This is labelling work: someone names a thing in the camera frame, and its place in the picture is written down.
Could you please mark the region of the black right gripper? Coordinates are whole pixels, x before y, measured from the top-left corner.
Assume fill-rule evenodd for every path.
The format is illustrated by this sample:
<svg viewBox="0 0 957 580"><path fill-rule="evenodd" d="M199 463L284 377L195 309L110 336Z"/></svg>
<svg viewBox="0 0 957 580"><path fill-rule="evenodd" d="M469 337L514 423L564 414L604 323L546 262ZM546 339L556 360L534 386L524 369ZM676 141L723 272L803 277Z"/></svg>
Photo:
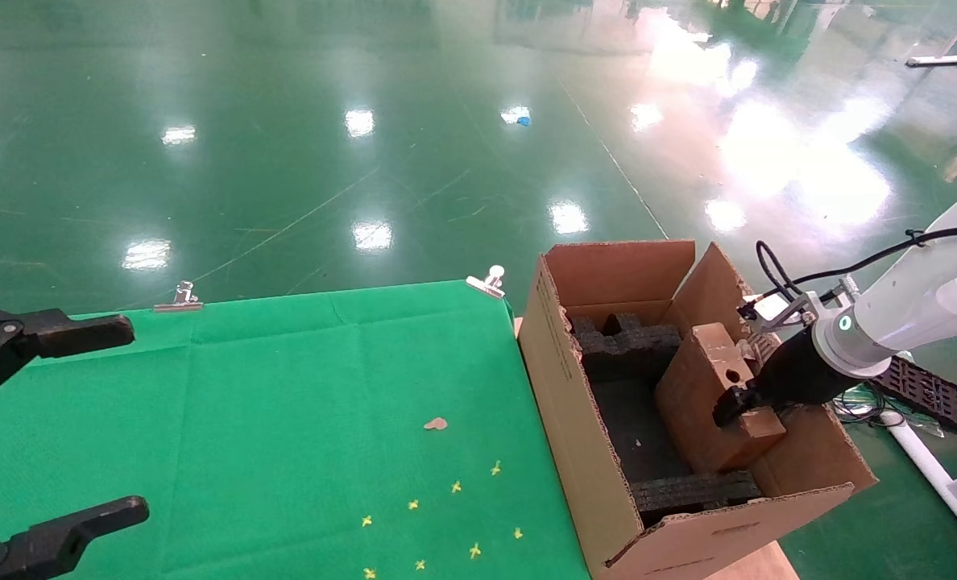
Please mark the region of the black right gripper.
<svg viewBox="0 0 957 580"><path fill-rule="evenodd" d="M814 344L813 330L804 328L782 342L757 374L755 386L733 386L715 401L715 426L731 425L745 412L769 405L828 403L839 395L839 372Z"/></svg>

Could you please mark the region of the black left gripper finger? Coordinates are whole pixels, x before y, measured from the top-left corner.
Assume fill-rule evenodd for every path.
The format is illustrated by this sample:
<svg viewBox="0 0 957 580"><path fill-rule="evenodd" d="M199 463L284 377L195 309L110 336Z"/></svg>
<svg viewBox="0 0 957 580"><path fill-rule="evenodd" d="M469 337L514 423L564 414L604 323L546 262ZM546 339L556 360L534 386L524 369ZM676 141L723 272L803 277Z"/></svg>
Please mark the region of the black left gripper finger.
<svg viewBox="0 0 957 580"><path fill-rule="evenodd" d="M76 569L88 544L150 517L138 495L30 526L0 542L0 579L52 579Z"/></svg>
<svg viewBox="0 0 957 580"><path fill-rule="evenodd" d="M128 317L74 320L59 309L0 311L0 386L37 358L65 358L127 346L135 341Z"/></svg>

